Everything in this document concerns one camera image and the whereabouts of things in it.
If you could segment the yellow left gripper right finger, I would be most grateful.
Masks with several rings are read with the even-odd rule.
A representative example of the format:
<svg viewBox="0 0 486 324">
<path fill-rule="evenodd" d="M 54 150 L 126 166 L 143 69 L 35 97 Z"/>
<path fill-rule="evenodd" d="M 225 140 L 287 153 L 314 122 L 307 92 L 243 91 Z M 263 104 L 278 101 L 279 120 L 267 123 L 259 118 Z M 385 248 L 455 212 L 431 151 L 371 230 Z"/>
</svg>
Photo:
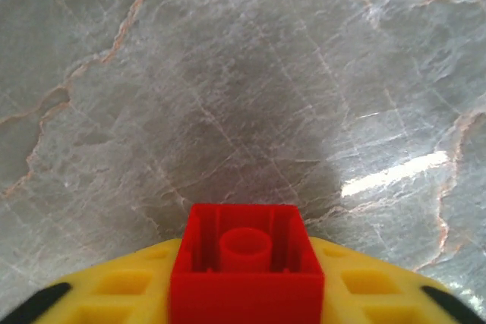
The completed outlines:
<svg viewBox="0 0 486 324">
<path fill-rule="evenodd" d="M 432 278 L 310 241 L 324 273 L 320 324 L 478 324 L 478 314 Z"/>
</svg>

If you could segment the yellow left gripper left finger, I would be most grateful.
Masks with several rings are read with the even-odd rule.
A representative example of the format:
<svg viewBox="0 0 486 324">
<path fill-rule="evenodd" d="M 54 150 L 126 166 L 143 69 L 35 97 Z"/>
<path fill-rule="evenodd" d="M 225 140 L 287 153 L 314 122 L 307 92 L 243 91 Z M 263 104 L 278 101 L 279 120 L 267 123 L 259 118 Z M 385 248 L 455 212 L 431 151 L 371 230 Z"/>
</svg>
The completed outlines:
<svg viewBox="0 0 486 324">
<path fill-rule="evenodd" d="M 169 279 L 180 243 L 171 239 L 61 277 L 0 324 L 169 324 Z"/>
</svg>

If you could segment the red lego brick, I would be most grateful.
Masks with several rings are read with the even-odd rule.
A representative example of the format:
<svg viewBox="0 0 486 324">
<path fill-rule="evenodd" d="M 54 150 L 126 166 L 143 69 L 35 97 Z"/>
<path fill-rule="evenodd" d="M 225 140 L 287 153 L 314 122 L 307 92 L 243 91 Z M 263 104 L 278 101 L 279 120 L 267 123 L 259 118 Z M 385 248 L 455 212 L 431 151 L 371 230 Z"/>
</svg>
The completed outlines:
<svg viewBox="0 0 486 324">
<path fill-rule="evenodd" d="M 170 324 L 319 324 L 324 273 L 296 206 L 192 206 Z"/>
</svg>

